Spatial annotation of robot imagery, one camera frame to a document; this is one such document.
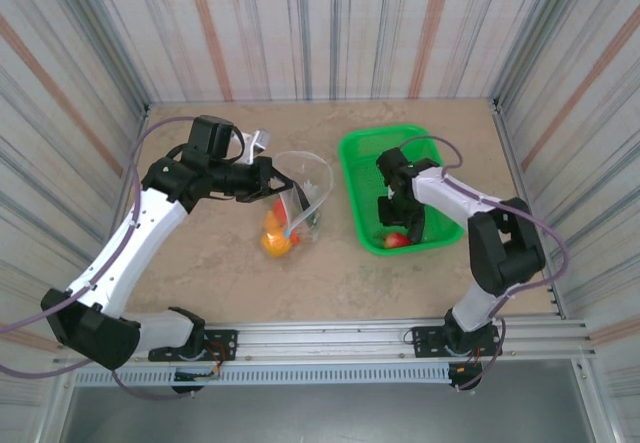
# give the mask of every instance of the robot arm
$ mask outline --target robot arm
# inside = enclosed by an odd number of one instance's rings
[[[376,163],[389,188],[389,195],[378,200],[383,225],[404,226],[412,243],[418,243],[423,238],[425,205],[429,205],[468,232],[475,282],[447,312],[444,327],[447,348],[453,354],[465,354],[491,330],[492,311],[507,291],[529,281],[545,265],[534,225],[481,200],[527,213],[529,208],[520,198],[503,201],[443,176],[442,168],[430,159],[409,162],[399,148],[384,152]]]
[[[242,150],[237,157],[227,159],[232,139]],[[271,158],[257,156],[268,141],[269,134],[264,130],[244,134],[226,120],[196,118],[189,141],[152,164],[143,178],[138,220],[134,221],[130,211],[98,257],[67,291],[52,289],[42,299],[41,307],[46,310],[85,288],[135,225],[124,251],[92,290],[47,318],[57,340],[112,370],[133,353],[154,348],[182,348],[185,355],[199,354],[204,342],[201,318],[180,308],[159,314],[127,314],[126,302],[160,245],[199,200],[212,198],[213,192],[250,203],[293,187],[292,180],[272,167]],[[174,158],[179,153],[182,156],[177,161]],[[272,180],[281,185],[272,188]]]

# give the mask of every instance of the striped wall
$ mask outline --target striped wall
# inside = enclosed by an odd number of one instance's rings
[[[100,250],[140,108],[115,85],[66,0],[0,0],[0,325],[39,311]],[[41,322],[0,337],[0,362],[48,366]],[[0,374],[0,440],[26,441],[47,382]]]
[[[505,107],[534,210],[572,255],[557,289],[592,331],[629,441],[640,440],[639,26],[640,0],[570,0]]]
[[[92,0],[153,102],[489,96],[543,0]]]

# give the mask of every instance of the gray floor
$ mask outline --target gray floor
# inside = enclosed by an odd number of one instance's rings
[[[78,389],[66,442],[590,442],[568,362],[497,364],[476,393],[444,385],[205,388],[147,402]]]

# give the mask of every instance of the green plastic tray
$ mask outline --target green plastic tray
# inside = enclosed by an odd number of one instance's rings
[[[364,247],[376,255],[392,256],[412,251],[429,250],[458,241],[464,230],[447,216],[430,206],[425,207],[425,231],[422,242],[403,248],[384,248],[384,238],[393,232],[406,235],[403,227],[382,226],[378,221],[378,197],[387,194],[382,175],[376,167],[380,154],[403,141],[429,133],[419,126],[396,125],[348,134],[340,142],[340,161],[351,200],[358,238]],[[432,140],[409,143],[402,150],[409,160],[431,158],[442,164]]]

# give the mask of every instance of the beige table surface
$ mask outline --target beige table surface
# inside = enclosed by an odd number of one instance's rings
[[[414,123],[453,141],[465,158],[452,174],[490,195],[514,195],[513,183],[484,100],[225,104],[159,107],[163,118],[216,115],[242,131],[271,133],[266,155],[307,150],[329,162],[335,187],[322,207],[321,237],[304,251],[274,259],[259,246],[264,202],[203,200],[164,242],[142,275],[128,309],[181,306],[207,322],[311,321],[442,316],[472,281],[466,237],[453,246],[395,257],[360,244],[338,158],[354,130]],[[158,129],[145,142],[139,168],[187,141],[189,123]],[[445,161],[453,155],[441,150]],[[552,311],[544,288],[518,295],[504,313]]]

